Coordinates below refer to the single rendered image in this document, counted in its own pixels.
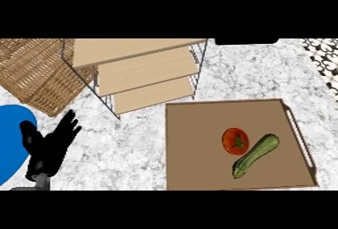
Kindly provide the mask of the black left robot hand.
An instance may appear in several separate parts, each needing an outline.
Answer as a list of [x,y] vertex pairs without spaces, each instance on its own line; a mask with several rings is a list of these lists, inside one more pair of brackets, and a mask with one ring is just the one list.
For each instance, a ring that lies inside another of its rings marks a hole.
[[31,159],[28,164],[26,179],[35,181],[39,174],[53,177],[57,173],[69,145],[81,130],[75,112],[67,110],[56,129],[42,136],[32,122],[22,121],[19,124],[22,146]]

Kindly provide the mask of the brown wooden tray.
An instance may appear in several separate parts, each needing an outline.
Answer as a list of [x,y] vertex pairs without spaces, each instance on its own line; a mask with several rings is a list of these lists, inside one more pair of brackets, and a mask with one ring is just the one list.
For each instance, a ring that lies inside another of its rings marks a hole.
[[[280,144],[231,177],[237,156],[221,146],[230,128],[250,143],[271,133]],[[315,186],[315,166],[307,151],[292,110],[279,98],[166,104],[166,188],[240,190]]]

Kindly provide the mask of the green squash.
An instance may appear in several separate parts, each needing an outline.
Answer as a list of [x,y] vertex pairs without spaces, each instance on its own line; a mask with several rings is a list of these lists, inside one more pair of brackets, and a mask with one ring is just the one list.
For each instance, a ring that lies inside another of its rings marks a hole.
[[279,137],[268,133],[258,140],[248,153],[234,161],[231,165],[231,178],[239,179],[255,161],[265,156],[280,145]]

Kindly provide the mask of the blue plate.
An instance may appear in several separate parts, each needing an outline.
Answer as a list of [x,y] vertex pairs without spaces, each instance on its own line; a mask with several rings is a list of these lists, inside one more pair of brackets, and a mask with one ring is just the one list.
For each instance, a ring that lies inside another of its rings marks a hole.
[[29,155],[22,146],[19,124],[23,121],[36,124],[35,116],[25,106],[0,106],[0,185],[19,170]]

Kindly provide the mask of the wicker basket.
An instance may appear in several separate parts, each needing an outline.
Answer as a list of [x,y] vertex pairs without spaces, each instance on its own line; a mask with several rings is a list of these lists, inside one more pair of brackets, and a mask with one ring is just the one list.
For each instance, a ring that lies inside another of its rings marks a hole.
[[96,67],[75,72],[73,38],[0,38],[0,86],[48,116],[57,116],[94,78]]

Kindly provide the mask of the red tomato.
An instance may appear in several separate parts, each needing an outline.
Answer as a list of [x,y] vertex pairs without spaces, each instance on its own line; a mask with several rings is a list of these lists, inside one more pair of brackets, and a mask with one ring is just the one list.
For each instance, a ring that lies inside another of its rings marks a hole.
[[246,133],[239,128],[228,128],[221,135],[221,145],[231,155],[243,155],[249,148]]

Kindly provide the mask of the black appliance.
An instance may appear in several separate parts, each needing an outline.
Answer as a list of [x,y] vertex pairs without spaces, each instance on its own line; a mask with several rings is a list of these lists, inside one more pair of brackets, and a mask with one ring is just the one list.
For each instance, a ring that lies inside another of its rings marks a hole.
[[273,44],[277,38],[215,38],[215,44],[224,45],[252,45],[252,44]]

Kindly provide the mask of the black white patterned mat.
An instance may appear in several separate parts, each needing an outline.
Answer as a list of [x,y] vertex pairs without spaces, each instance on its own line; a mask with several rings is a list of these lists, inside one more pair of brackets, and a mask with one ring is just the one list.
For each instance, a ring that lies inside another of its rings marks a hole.
[[338,101],[338,38],[301,38],[301,43]]

